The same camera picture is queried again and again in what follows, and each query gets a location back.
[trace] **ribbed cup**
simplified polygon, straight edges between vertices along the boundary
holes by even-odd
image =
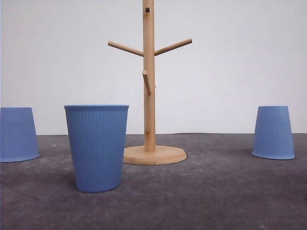
[[[119,186],[128,105],[67,105],[77,188],[96,193]]]
[[[0,145],[1,162],[26,161],[38,157],[32,108],[1,108]]]
[[[252,155],[275,160],[295,158],[288,106],[258,108]]]

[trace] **wooden mug tree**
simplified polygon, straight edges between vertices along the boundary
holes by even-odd
[[[192,43],[192,39],[154,50],[154,0],[143,0],[143,52],[115,42],[109,46],[143,57],[144,70],[144,146],[125,148],[124,162],[128,164],[158,165],[183,161],[184,150],[171,146],[156,146],[155,138],[155,78],[154,57]]]

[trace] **gray floor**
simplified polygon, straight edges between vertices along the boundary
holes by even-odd
[[[118,188],[87,194],[75,188],[68,137],[39,136],[39,158],[1,163],[1,229],[305,230],[307,135],[294,141],[296,158],[274,161],[251,156],[253,135],[158,135],[188,158],[123,164]]]

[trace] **wooden branch arm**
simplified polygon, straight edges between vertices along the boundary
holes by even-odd
[[[176,48],[185,46],[185,45],[190,44],[190,43],[192,43],[192,39],[191,39],[191,38],[189,38],[189,39],[187,39],[187,40],[184,40],[184,41],[182,41],[182,42],[178,42],[178,43],[176,43],[176,44],[173,44],[173,45],[164,47],[164,48],[162,48],[162,49],[158,49],[158,50],[156,50],[156,51],[154,52],[154,55],[157,56],[157,55],[159,55],[159,54],[162,54],[162,53],[165,53],[165,52],[167,52],[167,51],[170,51],[170,50],[173,50],[173,49],[176,49]]]
[[[121,44],[118,44],[118,43],[115,43],[115,42],[111,42],[111,41],[109,41],[107,44],[108,44],[109,46],[111,46],[111,47],[114,47],[114,48],[117,48],[117,49],[121,49],[121,50],[127,51],[127,52],[129,52],[129,53],[139,55],[139,56],[141,56],[141,57],[144,56],[144,54],[143,54],[142,51],[139,51],[139,50],[137,50],[137,49],[132,49],[132,48],[130,48],[130,47],[128,47],[128,46],[123,46],[123,45],[121,45]]]
[[[146,70],[143,70],[142,75],[143,75],[145,87],[147,90],[147,94],[152,95],[152,92],[150,91],[149,81],[148,81],[148,72]]]

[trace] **white wall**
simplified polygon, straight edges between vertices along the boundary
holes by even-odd
[[[65,104],[129,104],[143,132],[141,0],[2,0],[1,105],[31,106],[37,134],[66,134]],[[254,132],[288,105],[307,132],[306,0],[156,0],[156,130]]]

